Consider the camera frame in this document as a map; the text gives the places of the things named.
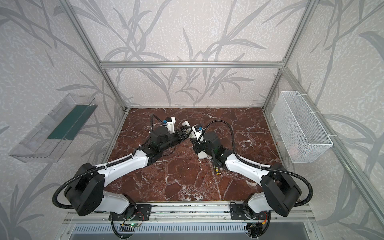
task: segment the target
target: red marble tabletop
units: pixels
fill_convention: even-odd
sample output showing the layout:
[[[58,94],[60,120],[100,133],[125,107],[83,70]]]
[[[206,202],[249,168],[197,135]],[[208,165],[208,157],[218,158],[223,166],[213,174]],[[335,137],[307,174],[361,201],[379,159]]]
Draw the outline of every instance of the red marble tabletop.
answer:
[[[204,127],[212,120],[225,120],[234,129],[240,155],[263,164],[280,162],[261,108],[130,109],[109,161],[131,153],[143,143],[151,113],[160,119],[175,117],[178,127],[185,120]],[[156,127],[159,123],[154,119],[154,124]],[[224,147],[232,149],[225,124],[213,123],[208,131],[215,131]],[[135,202],[245,200],[251,193],[262,192],[254,181],[238,173],[221,169],[221,174],[215,175],[209,160],[197,159],[189,139],[177,145],[174,153],[172,150],[165,151],[154,164],[116,179],[105,190],[127,194]]]

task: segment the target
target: leaf pattern wallpaper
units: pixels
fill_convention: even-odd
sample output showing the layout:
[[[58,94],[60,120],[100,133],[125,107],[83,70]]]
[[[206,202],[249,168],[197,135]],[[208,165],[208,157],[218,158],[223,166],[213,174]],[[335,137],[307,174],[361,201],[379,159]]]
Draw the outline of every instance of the leaf pattern wallpaper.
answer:
[[[307,4],[307,0],[70,2],[102,61],[281,61]],[[108,69],[126,105],[141,107],[261,107],[260,95],[268,94],[276,72]]]
[[[384,196],[384,1],[320,1],[288,68]],[[384,239],[384,230],[332,150],[292,164],[270,115],[282,79],[266,108],[285,164],[316,189],[310,206],[325,239]]]
[[[58,2],[0,2],[0,239],[54,239],[68,212],[51,203],[55,189],[86,162],[100,163],[123,111]],[[68,93],[98,105],[57,163],[10,157]]]

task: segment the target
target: robotic arm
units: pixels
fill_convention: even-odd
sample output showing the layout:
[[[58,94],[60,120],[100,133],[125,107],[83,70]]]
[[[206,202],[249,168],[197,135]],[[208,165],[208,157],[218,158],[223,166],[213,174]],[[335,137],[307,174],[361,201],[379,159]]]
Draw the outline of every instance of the robotic arm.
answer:
[[[162,156],[163,151],[187,138],[191,140],[199,159],[211,160],[216,174],[220,174],[220,168],[223,168],[246,176],[263,187],[264,192],[250,194],[243,203],[244,213],[249,219],[255,219],[258,213],[267,210],[286,217],[293,207],[306,204],[312,198],[312,187],[302,176],[286,171],[281,164],[263,165],[238,155],[233,129],[227,122],[214,120],[203,128],[201,124],[191,127],[185,121],[180,129],[175,129],[175,118],[161,121],[155,116],[162,125],[153,130],[153,116],[150,137],[144,144],[139,145],[133,153],[106,164],[83,164],[75,176],[54,193],[53,204],[59,208],[75,209],[79,216],[93,211],[109,211],[129,219],[136,212],[134,201],[126,195],[104,191],[104,187],[123,175],[153,164]],[[214,122],[222,122],[229,127],[232,150],[223,147],[216,133],[206,132]],[[291,176],[299,178],[308,186],[309,194],[305,200],[297,202],[301,189]],[[64,195],[71,205],[61,204],[57,200],[64,188]]]

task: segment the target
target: side wall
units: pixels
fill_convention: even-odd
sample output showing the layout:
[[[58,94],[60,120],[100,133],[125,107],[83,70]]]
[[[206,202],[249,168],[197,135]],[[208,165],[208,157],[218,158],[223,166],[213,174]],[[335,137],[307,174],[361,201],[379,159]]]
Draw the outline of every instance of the side wall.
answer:
[[[1,239],[54,239],[68,211],[53,206],[53,192],[83,163],[102,160],[123,113],[70,22],[55,16],[56,7],[46,0],[0,3]],[[10,157],[68,93],[94,96],[98,107],[61,159]]]
[[[102,61],[281,61],[307,0],[70,0]],[[262,106],[273,69],[112,69],[127,106]]]
[[[320,1],[288,68],[384,196],[384,2]],[[330,149],[313,163],[292,164],[266,107],[285,165],[315,190],[310,206],[325,239],[384,239],[384,230]]]

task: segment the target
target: metal beam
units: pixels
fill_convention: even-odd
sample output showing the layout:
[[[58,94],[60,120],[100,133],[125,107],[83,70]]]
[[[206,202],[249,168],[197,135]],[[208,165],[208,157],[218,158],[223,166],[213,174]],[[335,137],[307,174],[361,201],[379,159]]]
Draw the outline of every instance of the metal beam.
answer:
[[[125,103],[121,96],[119,95],[117,89],[115,88],[115,85],[109,78],[108,74],[104,71],[104,69],[100,66],[100,60],[96,54],[96,51],[94,47],[91,44],[91,41],[89,40],[87,34],[85,33],[83,26],[81,25],[79,19],[76,16],[76,13],[74,12],[74,9],[72,8],[71,4],[68,0],[58,0],[61,8],[64,12],[64,14],[68,17],[70,23],[72,24],[73,28],[75,29],[76,33],[79,35],[81,41],[83,42],[85,48],[87,49],[89,55],[91,56],[94,64],[96,65],[97,69],[99,70],[100,74],[104,78],[104,81],[106,82],[107,86],[112,91],[112,94],[115,96],[116,100],[120,104],[120,106],[123,108],[123,110],[126,109]]]
[[[298,91],[300,94],[306,94],[303,87],[299,84],[292,72],[287,68],[282,68],[282,74],[285,79],[289,82],[293,90]],[[308,95],[302,95],[305,101],[308,103],[312,111],[314,111],[319,119],[319,122],[324,127],[325,131],[328,134],[336,135],[332,127],[329,125],[327,120],[321,113],[317,113],[319,109],[315,106],[312,100]],[[368,206],[372,209],[373,213],[384,227],[384,200],[380,196],[379,192],[372,185],[368,177],[364,174],[362,169],[356,163],[355,159],[349,153],[347,148],[342,143],[341,139],[336,136],[330,136],[333,141],[332,150],[339,159],[341,165],[344,167],[345,171],[348,173],[349,177],[359,189],[361,196],[367,202]]]
[[[297,26],[297,29],[293,35],[293,38],[291,40],[289,47],[288,47],[288,50],[285,53],[285,56],[283,58],[283,61],[282,61],[283,67],[285,67],[287,65],[288,61],[292,57],[293,51],[295,50],[295,48],[296,48],[297,44],[299,43],[302,35],[304,34],[305,28],[307,27],[310,19],[312,18],[312,15],[313,15],[314,10],[315,10],[318,3],[319,3],[319,0],[309,0],[308,1],[307,6],[305,7],[305,10],[304,10],[303,16],[301,17],[299,25]],[[275,81],[273,82],[273,85],[272,85],[272,87],[271,87],[271,89],[267,95],[267,98],[264,102],[263,109],[265,109],[266,106],[268,105],[268,103],[272,97],[273,92],[275,91],[276,87],[280,83],[280,79],[281,79],[280,74],[281,73],[279,71],[278,75],[276,76]]]
[[[282,62],[101,62],[102,68],[281,68]]]

